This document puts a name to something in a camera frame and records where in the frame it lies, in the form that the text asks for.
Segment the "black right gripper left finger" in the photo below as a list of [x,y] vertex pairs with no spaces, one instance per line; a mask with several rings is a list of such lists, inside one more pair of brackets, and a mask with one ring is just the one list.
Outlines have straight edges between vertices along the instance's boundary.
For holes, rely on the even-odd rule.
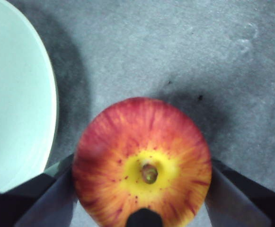
[[0,192],[0,227],[68,227],[77,204],[73,157],[71,154],[38,176]]

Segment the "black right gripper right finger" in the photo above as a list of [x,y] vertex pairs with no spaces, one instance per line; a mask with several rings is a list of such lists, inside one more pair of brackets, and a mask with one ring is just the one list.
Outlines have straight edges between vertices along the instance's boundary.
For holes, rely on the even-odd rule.
[[217,159],[205,207],[213,227],[275,227],[275,192]]

